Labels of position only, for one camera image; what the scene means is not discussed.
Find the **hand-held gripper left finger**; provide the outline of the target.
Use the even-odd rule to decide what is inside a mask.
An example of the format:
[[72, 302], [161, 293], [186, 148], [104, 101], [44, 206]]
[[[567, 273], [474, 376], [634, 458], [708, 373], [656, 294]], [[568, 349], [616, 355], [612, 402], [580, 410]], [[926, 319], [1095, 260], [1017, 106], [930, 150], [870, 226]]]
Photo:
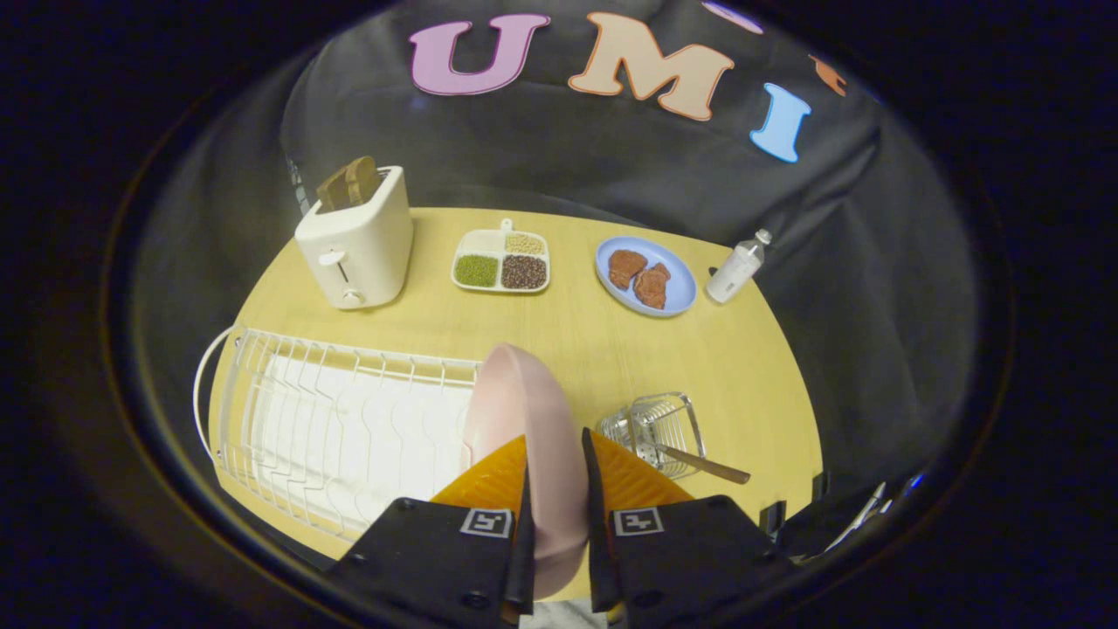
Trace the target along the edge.
[[534, 609], [530, 498], [525, 438], [518, 437], [432, 499], [394, 501], [328, 581], [383, 606], [395, 628], [512, 628]]

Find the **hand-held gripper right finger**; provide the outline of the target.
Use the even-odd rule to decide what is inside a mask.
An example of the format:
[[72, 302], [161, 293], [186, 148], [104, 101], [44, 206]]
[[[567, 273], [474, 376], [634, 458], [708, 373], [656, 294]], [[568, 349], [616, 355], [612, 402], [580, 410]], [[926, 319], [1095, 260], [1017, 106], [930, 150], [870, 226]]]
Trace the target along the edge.
[[792, 574], [730, 497], [695, 498], [638, 455], [582, 431], [590, 600], [612, 625], [714, 625]]

